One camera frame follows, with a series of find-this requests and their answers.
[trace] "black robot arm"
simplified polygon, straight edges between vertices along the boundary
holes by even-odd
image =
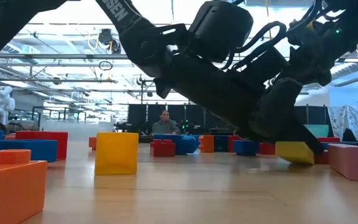
[[[204,106],[238,128],[237,134],[264,141],[304,141],[322,153],[317,139],[295,118],[294,103],[303,85],[331,81],[335,60],[358,44],[358,0],[316,0],[302,20],[287,30],[280,22],[278,35],[230,67],[234,54],[247,45],[253,18],[243,8],[224,1],[208,1],[189,29],[184,24],[155,27],[130,0],[95,0],[115,25],[129,59],[154,77],[157,94],[171,89]],[[0,0],[0,50],[36,15],[59,7],[65,0]],[[329,11],[345,11],[329,19]],[[324,24],[316,19],[326,16]],[[288,37],[290,60],[274,45]],[[225,69],[213,62],[224,62]],[[264,83],[272,80],[266,89]]]

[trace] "white humanoid robot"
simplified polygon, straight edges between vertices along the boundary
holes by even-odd
[[[11,98],[12,87],[0,86],[0,122],[7,124],[9,112],[15,109],[15,100]]]

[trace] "man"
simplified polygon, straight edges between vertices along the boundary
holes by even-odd
[[[177,122],[169,119],[169,112],[162,110],[160,112],[160,121],[152,126],[153,134],[180,134]]]

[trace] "yellow cube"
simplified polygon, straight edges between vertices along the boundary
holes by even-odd
[[[314,153],[304,142],[276,142],[276,154],[296,164],[314,164]]]
[[[98,133],[95,175],[136,174],[137,133]]]

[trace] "wooden table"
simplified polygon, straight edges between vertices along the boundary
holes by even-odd
[[[87,142],[48,168],[44,211],[24,223],[358,224],[358,182],[329,166],[229,153],[153,159],[137,175],[97,176]]]

